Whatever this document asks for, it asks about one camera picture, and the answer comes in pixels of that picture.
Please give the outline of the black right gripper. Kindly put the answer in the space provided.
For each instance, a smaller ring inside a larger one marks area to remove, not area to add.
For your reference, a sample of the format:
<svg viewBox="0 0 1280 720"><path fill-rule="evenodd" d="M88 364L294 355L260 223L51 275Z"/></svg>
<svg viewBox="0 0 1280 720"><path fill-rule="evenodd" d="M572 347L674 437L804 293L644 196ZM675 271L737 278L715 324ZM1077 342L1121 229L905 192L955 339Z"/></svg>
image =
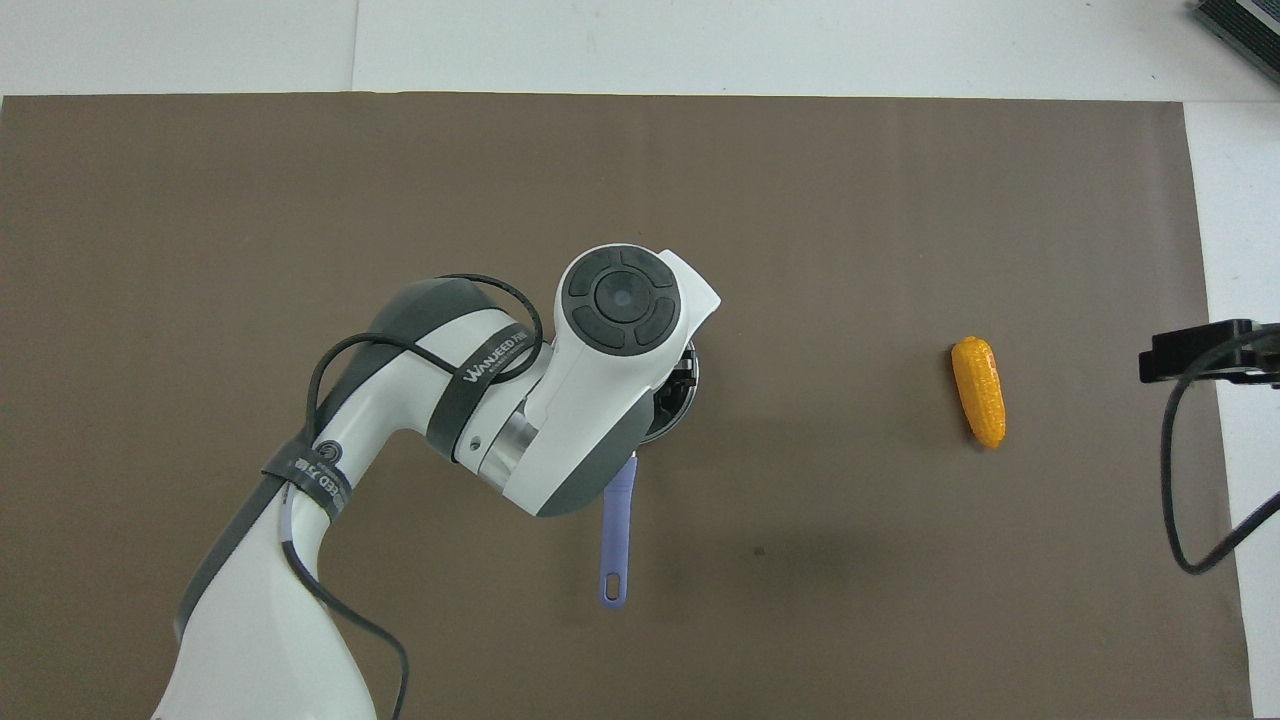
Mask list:
<svg viewBox="0 0 1280 720"><path fill-rule="evenodd" d="M1143 384L1175 380L1224 345L1228 351L1206 364L1196 375L1197 380L1277 386L1277 324L1249 319L1212 322L1157 334L1155 348L1139 352L1139 380Z"/></svg>

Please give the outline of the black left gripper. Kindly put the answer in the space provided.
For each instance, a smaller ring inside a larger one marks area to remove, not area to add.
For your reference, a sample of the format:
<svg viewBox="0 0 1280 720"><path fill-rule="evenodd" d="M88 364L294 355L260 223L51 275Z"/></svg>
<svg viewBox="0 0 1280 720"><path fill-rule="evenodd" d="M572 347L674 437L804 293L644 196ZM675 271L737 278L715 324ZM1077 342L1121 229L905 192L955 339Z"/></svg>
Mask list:
<svg viewBox="0 0 1280 720"><path fill-rule="evenodd" d="M655 391L655 413L686 413L698 389L698 351L686 343L678 361Z"/></svg>

